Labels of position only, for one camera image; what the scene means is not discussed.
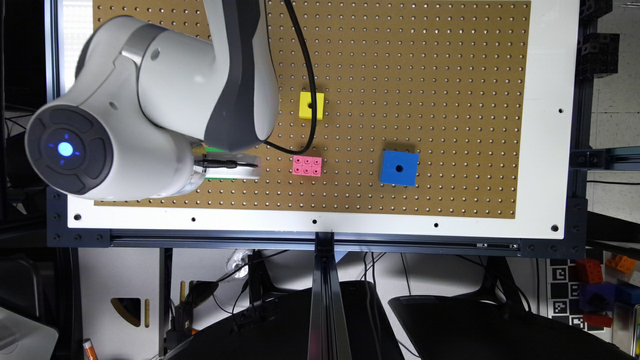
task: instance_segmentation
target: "blue cube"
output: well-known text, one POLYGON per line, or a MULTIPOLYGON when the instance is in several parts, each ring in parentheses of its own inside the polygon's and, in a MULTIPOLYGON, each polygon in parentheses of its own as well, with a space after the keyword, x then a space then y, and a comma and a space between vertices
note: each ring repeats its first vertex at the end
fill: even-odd
POLYGON ((416 186, 418 154, 385 150, 382 155, 380 182, 384 184, 416 186))

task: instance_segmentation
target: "black stand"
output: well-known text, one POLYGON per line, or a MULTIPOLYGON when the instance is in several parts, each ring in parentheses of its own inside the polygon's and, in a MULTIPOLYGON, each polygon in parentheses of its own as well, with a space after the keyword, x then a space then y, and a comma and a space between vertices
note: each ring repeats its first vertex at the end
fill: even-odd
POLYGON ((316 233, 308 360, 351 360, 333 247, 333 233, 316 233))

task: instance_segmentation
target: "blue block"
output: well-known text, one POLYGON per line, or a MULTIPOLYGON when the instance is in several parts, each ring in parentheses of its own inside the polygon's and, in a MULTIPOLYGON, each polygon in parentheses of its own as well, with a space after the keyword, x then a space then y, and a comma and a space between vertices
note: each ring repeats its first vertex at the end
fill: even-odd
POLYGON ((380 182, 384 184, 416 186, 418 154, 385 150, 382 155, 380 182))
POLYGON ((629 305, 640 304, 640 288, 633 285, 618 285, 616 301, 629 305))

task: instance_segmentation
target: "yellow lego brick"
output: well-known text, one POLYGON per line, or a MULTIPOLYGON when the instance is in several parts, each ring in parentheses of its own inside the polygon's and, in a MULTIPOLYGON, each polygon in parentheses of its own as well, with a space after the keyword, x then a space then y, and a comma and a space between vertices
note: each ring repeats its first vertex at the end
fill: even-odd
MULTIPOLYGON (((324 94, 316 93, 316 103, 318 109, 318 120, 322 120, 324 115, 324 94)), ((311 93, 307 91, 300 92, 300 113, 298 114, 300 119, 311 120, 311 93)))

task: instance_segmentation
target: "blue lego brick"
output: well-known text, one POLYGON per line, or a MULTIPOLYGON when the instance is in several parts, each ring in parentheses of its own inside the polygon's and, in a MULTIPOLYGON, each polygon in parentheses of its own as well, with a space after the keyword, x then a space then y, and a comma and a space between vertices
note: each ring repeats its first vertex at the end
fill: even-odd
POLYGON ((640 288, 633 285, 618 285, 616 301, 630 305, 640 304, 640 288))
POLYGON ((584 312, 613 310, 615 294, 615 284, 580 284, 580 309, 584 312))
POLYGON ((418 154, 385 150, 382 155, 380 182, 384 184, 416 186, 418 154))

